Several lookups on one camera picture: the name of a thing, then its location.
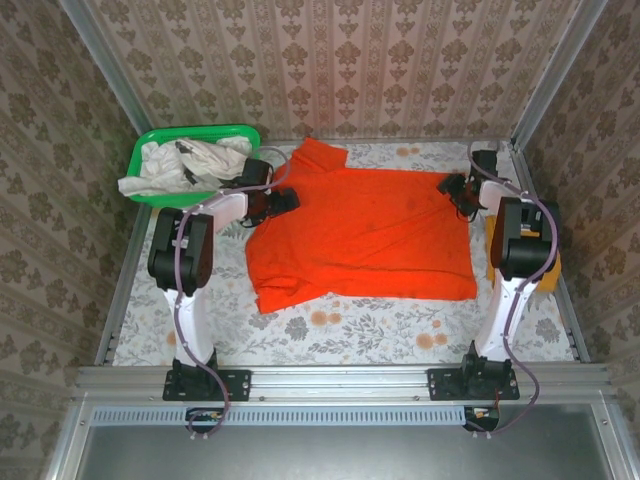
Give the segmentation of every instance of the crumpled white towel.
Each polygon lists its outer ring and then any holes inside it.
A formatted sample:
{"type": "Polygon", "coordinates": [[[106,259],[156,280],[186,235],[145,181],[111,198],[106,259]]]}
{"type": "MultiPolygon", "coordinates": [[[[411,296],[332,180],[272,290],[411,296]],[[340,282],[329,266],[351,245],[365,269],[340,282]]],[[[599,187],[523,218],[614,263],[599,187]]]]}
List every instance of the crumpled white towel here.
{"type": "Polygon", "coordinates": [[[253,145],[251,145],[251,142],[247,137],[243,137],[242,135],[221,138],[216,142],[216,145],[224,145],[225,147],[233,148],[236,152],[240,152],[246,157],[253,152],[253,145]]]}
{"type": "Polygon", "coordinates": [[[231,147],[183,138],[176,140],[181,160],[199,182],[215,184],[242,175],[246,155],[231,147]]]}
{"type": "Polygon", "coordinates": [[[229,146],[186,138],[162,145],[156,142],[143,145],[140,175],[118,180],[120,193],[130,197],[217,190],[221,186],[219,179],[231,180],[242,174],[248,155],[244,151],[251,151],[246,137],[223,140],[228,140],[229,146]],[[240,153],[234,147],[244,151],[240,153]],[[193,173],[195,184],[187,179],[185,167],[193,173]]]}

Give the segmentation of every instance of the floral tablecloth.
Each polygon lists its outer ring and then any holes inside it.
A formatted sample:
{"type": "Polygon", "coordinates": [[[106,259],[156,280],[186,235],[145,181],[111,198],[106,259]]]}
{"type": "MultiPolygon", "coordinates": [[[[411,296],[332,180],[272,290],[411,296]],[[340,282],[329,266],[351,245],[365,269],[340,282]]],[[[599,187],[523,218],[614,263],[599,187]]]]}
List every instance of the floral tablecloth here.
{"type": "MultiPolygon", "coordinates": [[[[286,153],[295,147],[284,146],[286,153]]],[[[466,144],[354,144],[353,168],[467,172],[466,144]]],[[[276,160],[270,154],[263,158],[276,160]]],[[[498,154],[501,176],[515,181],[509,152],[498,154]]],[[[152,218],[119,335],[113,364],[168,365],[175,351],[172,317],[162,292],[147,273],[152,218]]],[[[415,364],[458,362],[487,314],[485,224],[470,227],[478,298],[462,302],[326,295],[273,314],[260,315],[247,276],[244,248],[251,230],[230,225],[216,236],[215,270],[207,285],[211,341],[223,365],[415,364]]],[[[569,341],[555,298],[534,294],[515,336],[514,352],[525,361],[570,361],[569,341]]]]}

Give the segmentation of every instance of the patterned wallpaper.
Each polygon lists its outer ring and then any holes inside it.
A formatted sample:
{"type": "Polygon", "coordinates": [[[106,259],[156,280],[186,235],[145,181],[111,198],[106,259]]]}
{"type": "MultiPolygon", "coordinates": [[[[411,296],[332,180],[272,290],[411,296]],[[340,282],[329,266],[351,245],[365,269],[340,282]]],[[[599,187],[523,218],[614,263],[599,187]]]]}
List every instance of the patterned wallpaper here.
{"type": "Polygon", "coordinates": [[[640,1],[609,1],[525,153],[560,203],[590,353],[610,363],[640,439],[640,1]]]}
{"type": "Polygon", "coordinates": [[[135,214],[136,138],[55,0],[0,2],[0,478],[38,478],[93,363],[135,214]]]}
{"type": "Polygon", "coordinates": [[[578,0],[88,0],[154,127],[507,137],[578,0]]]}

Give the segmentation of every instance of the orange shirt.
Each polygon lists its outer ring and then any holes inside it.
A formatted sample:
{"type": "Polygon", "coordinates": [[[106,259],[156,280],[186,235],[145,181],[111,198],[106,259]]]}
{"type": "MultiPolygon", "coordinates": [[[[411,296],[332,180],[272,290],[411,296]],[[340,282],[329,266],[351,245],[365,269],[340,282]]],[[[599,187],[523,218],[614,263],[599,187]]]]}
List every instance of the orange shirt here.
{"type": "Polygon", "coordinates": [[[280,188],[293,187],[300,207],[265,220],[247,243],[260,312],[329,292],[475,298],[469,226],[436,190],[446,174],[346,168],[346,160],[346,150],[313,139],[293,153],[280,188]]]}

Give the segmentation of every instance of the green plastic tray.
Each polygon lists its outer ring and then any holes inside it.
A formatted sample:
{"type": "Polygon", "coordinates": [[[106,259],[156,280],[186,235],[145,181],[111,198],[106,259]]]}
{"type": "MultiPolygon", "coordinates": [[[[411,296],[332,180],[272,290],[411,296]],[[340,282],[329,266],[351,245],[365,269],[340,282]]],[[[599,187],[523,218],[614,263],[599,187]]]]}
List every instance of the green plastic tray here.
{"type": "MultiPolygon", "coordinates": [[[[142,168],[142,145],[148,142],[158,142],[159,145],[178,138],[190,138],[203,142],[216,143],[221,138],[242,135],[251,142],[254,150],[260,146],[260,134],[249,125],[211,125],[206,127],[175,127],[152,130],[142,135],[136,142],[131,154],[127,177],[137,177],[142,168]]],[[[215,192],[197,193],[168,193],[165,195],[132,195],[131,200],[147,203],[152,207],[183,208],[195,205],[212,196],[215,192]]]]}

